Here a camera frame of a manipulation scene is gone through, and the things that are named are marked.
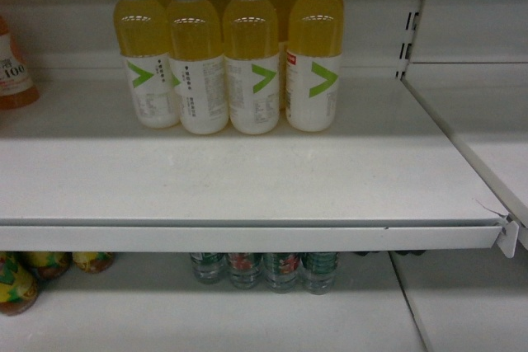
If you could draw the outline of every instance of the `orange juice bottle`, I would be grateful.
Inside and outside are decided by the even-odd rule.
[[[0,109],[15,109],[39,99],[17,43],[0,16]]]

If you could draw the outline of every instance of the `bottle label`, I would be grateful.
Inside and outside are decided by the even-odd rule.
[[[204,61],[171,59],[171,70],[183,120],[213,121],[225,117],[224,56]]]
[[[0,96],[23,92],[33,87],[26,64],[11,34],[0,36]]]
[[[233,123],[273,123],[279,117],[279,54],[269,58],[225,59]]]
[[[168,53],[154,57],[123,57],[136,114],[149,120],[177,111]]]
[[[328,127],[336,114],[341,55],[307,57],[288,51],[286,116],[305,130]]]
[[[30,300],[36,294],[33,275],[18,264],[13,253],[0,251],[0,303]]]
[[[25,263],[33,268],[69,266],[68,253],[62,251],[25,251],[22,253]]]

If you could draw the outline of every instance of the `lower shelf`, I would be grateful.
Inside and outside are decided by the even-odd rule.
[[[72,268],[0,326],[2,350],[25,352],[424,350],[387,253],[343,253],[323,296],[206,286],[188,255],[125,253],[99,275]]]

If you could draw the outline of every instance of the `white metal shelf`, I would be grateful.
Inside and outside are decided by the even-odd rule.
[[[508,350],[528,345],[528,252],[498,249],[394,255],[429,352]]]
[[[72,268],[30,310],[0,317],[2,350],[423,352],[386,253],[343,254],[337,271],[323,296],[275,294],[199,284],[186,255],[123,254],[99,275]]]
[[[0,114],[4,249],[112,251],[116,238],[126,251],[484,247],[501,230],[505,209],[395,79],[344,78],[325,132],[282,120],[254,137],[146,129],[122,81],[40,89]]]

